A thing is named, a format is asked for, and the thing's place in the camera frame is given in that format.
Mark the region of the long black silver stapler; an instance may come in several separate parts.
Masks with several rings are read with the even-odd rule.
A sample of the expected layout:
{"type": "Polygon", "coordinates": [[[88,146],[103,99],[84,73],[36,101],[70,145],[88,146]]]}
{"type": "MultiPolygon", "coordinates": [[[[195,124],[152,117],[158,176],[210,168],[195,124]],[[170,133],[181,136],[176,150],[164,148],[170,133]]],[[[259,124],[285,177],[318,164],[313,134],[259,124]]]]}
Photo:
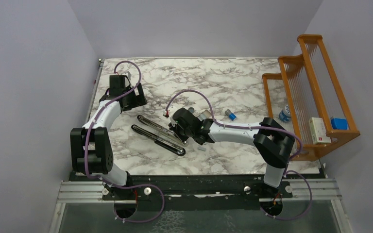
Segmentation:
{"type": "Polygon", "coordinates": [[[151,139],[155,144],[165,148],[166,150],[176,154],[177,156],[184,156],[186,154],[185,146],[188,145],[187,141],[182,141],[174,132],[158,123],[142,116],[138,115],[137,119],[140,123],[154,129],[156,133],[150,132],[143,129],[135,124],[131,126],[131,129],[140,135],[143,135],[151,139]]]}

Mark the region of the staple tray with staples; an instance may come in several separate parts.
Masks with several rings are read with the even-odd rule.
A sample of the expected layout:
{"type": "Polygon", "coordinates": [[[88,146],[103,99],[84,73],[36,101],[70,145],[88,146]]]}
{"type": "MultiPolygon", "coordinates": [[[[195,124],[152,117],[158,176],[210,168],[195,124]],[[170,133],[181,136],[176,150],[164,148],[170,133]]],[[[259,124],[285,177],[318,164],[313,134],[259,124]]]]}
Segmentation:
{"type": "Polygon", "coordinates": [[[198,118],[199,120],[205,120],[205,119],[211,119],[212,118],[212,115],[211,115],[211,112],[208,111],[208,110],[204,110],[203,112],[201,112],[199,115],[198,115],[198,118]]]}

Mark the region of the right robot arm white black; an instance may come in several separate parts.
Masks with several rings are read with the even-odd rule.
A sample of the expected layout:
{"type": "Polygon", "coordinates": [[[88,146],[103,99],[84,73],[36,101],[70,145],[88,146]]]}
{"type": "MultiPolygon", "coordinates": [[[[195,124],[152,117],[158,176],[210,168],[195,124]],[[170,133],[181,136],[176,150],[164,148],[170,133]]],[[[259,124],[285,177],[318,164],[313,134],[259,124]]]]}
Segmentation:
{"type": "Polygon", "coordinates": [[[266,117],[258,124],[216,123],[211,118],[200,120],[185,108],[170,116],[168,127],[174,134],[196,143],[232,142],[254,146],[267,164],[261,192],[268,198],[280,192],[280,184],[289,162],[296,138],[273,118],[266,117]]]}

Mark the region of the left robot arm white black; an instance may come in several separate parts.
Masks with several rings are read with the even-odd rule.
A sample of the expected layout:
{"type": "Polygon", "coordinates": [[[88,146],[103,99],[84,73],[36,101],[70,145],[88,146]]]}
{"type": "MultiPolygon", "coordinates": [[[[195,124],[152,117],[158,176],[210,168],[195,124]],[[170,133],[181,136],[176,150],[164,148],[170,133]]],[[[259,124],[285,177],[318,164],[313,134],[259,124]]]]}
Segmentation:
{"type": "Polygon", "coordinates": [[[147,104],[142,85],[137,86],[136,92],[131,91],[130,79],[129,72],[111,75],[110,86],[101,97],[98,110],[86,124],[70,132],[73,171],[116,184],[114,191],[124,200],[133,194],[133,186],[128,183],[128,172],[114,164],[108,132],[122,112],[147,104]]]}

